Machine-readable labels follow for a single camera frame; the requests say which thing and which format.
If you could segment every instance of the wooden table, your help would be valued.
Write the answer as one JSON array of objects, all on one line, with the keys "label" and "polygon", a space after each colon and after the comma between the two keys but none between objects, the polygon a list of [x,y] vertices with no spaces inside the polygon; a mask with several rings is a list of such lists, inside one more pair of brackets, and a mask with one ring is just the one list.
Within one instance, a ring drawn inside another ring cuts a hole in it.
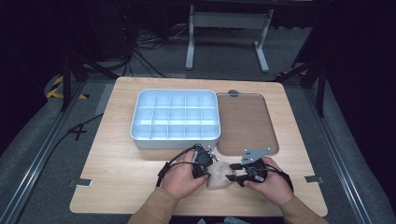
[{"label": "wooden table", "polygon": [[[290,175],[295,194],[320,216],[327,214],[317,182],[306,183],[314,175],[283,86],[278,83],[120,77],[103,115],[81,178],[91,179],[88,188],[77,187],[70,209],[74,213],[133,214],[154,190],[157,174],[165,161],[180,149],[139,149],[130,135],[137,94],[144,89],[208,89],[215,92],[238,90],[264,96],[274,125],[279,152],[273,156]],[[221,160],[239,162],[241,157]],[[280,210],[260,194],[232,183],[226,189],[201,186],[183,199],[174,215],[277,217]]]}]

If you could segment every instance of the white compartment tray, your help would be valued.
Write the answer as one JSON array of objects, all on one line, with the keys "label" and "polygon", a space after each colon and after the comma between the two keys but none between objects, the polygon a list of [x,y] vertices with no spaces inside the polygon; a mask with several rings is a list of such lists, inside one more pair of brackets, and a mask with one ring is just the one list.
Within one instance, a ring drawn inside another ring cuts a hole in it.
[{"label": "white compartment tray", "polygon": [[220,135],[217,95],[209,90],[139,92],[131,136],[139,148],[215,146]]}]

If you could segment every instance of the black tripod leg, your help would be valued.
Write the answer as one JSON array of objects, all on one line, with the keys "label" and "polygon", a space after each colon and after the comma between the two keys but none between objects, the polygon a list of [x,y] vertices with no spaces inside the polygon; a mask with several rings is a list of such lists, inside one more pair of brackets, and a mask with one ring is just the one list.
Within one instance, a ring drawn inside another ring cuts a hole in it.
[{"label": "black tripod leg", "polygon": [[305,77],[301,80],[300,85],[303,89],[311,89],[320,73],[320,64],[310,67],[305,73]]},{"label": "black tripod leg", "polygon": [[62,105],[61,111],[65,111],[70,103],[72,94],[71,80],[70,80],[70,64],[69,57],[66,56],[64,59],[64,103]]},{"label": "black tripod leg", "polygon": [[319,81],[318,81],[318,93],[317,93],[317,110],[319,115],[324,118],[323,115],[323,100],[324,100],[324,90],[326,86],[326,69],[322,66]]},{"label": "black tripod leg", "polygon": [[85,82],[88,79],[88,73],[84,66],[82,65],[82,62],[79,61],[78,59],[74,57],[70,57],[69,59],[69,64],[70,64],[70,69],[76,78],[77,82]]},{"label": "black tripod leg", "polygon": [[111,71],[108,71],[107,69],[105,69],[103,66],[101,66],[98,63],[95,63],[85,57],[82,57],[81,55],[78,55],[76,53],[73,54],[73,57],[76,58],[77,60],[81,61],[82,63],[86,63],[87,65],[89,65],[90,67],[94,68],[95,70],[105,74],[106,76],[112,78],[112,79],[117,79],[119,76],[117,76],[116,74],[114,74]]},{"label": "black tripod leg", "polygon": [[279,83],[281,83],[281,82],[286,81],[287,79],[289,79],[291,77],[299,75],[300,73],[302,73],[306,69],[309,69],[310,67],[312,67],[314,64],[315,64],[315,62],[305,63],[303,65],[300,65],[300,66],[294,68],[293,70],[289,71],[288,73],[284,74],[281,77],[277,77],[274,80],[270,80],[269,82],[279,82]]}]

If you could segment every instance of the sleeve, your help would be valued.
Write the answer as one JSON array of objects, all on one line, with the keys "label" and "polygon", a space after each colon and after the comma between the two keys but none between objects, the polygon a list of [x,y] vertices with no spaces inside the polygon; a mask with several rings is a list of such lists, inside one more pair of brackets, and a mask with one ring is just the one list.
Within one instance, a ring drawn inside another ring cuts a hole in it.
[{"label": "sleeve", "polygon": [[128,224],[165,224],[172,217],[179,199],[161,188],[155,188]]},{"label": "sleeve", "polygon": [[294,197],[290,201],[279,206],[283,217],[289,224],[312,223],[321,224],[328,223],[325,219],[317,215],[309,207],[307,207],[299,198]]}]

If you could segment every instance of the silver metal rail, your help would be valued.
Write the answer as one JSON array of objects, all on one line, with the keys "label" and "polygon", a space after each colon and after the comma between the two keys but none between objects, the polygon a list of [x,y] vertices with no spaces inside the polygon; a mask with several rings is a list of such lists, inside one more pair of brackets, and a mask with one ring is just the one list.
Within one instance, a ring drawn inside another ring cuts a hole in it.
[{"label": "silver metal rail", "polygon": [[304,95],[310,104],[313,114],[315,114],[315,118],[318,122],[320,129],[325,135],[325,139],[329,147],[329,155],[332,160],[332,164],[334,165],[335,171],[337,172],[341,180],[341,184],[343,185],[346,196],[348,197],[348,200],[352,206],[356,218],[358,219],[359,223],[373,223],[369,217],[369,214],[367,213],[366,208],[364,207],[363,202],[361,201],[361,196],[359,195],[355,183],[347,169],[346,164],[344,163],[338,146],[335,144],[326,120],[321,118],[318,114],[314,93],[309,89],[305,89]]},{"label": "silver metal rail", "polygon": [[45,139],[43,145],[35,156],[29,169],[26,171],[22,182],[18,189],[15,191],[11,201],[8,203],[6,210],[0,217],[0,224],[16,223],[20,218],[24,206],[29,202],[29,198],[32,195],[35,184],[37,183],[42,171],[44,170],[46,161],[49,159],[52,149],[56,144],[59,136],[59,131],[63,127],[67,116],[69,115],[73,105],[77,101],[84,89],[85,83],[78,82],[75,84],[73,89],[72,99],[69,106],[64,112],[61,112],[55,120],[49,135]]}]

